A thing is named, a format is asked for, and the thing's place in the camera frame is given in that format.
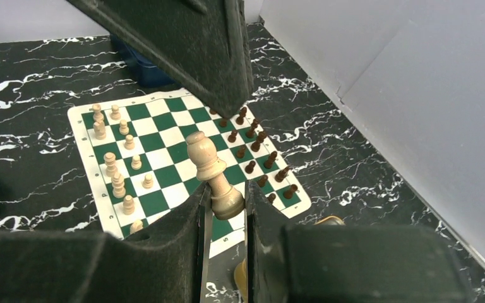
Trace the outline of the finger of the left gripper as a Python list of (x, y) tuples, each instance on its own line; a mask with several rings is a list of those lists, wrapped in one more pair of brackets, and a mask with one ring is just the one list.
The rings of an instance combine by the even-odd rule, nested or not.
[(244, 1), (74, 0), (223, 118), (254, 91)]

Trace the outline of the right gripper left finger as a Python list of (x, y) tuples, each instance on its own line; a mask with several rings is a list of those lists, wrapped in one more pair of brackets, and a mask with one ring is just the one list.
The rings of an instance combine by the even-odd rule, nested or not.
[(200, 302), (212, 230), (199, 185), (151, 225), (105, 232), (0, 232), (0, 302)]

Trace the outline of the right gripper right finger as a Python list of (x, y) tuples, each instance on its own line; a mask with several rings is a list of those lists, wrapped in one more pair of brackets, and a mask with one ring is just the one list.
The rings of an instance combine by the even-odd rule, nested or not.
[[(259, 185), (245, 183), (248, 213), (280, 213)], [(316, 229), (324, 244), (318, 266), (338, 275), (352, 302), (472, 302), (455, 253), (431, 229), (412, 225), (296, 224)]]

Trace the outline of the light wooden queen piece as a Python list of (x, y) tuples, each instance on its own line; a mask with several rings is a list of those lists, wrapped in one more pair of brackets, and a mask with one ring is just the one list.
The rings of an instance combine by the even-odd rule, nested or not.
[(244, 209), (244, 198), (226, 178), (225, 161), (217, 155), (214, 142), (204, 132), (197, 131), (186, 137), (189, 159), (196, 166), (196, 177), (206, 181), (212, 190), (212, 211), (218, 220), (234, 218)]

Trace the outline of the light wooden pawn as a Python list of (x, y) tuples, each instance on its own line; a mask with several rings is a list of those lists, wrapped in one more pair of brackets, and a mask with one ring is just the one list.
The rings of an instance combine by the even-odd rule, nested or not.
[(113, 121), (119, 121), (121, 119), (121, 113), (118, 105), (111, 106), (110, 119)]

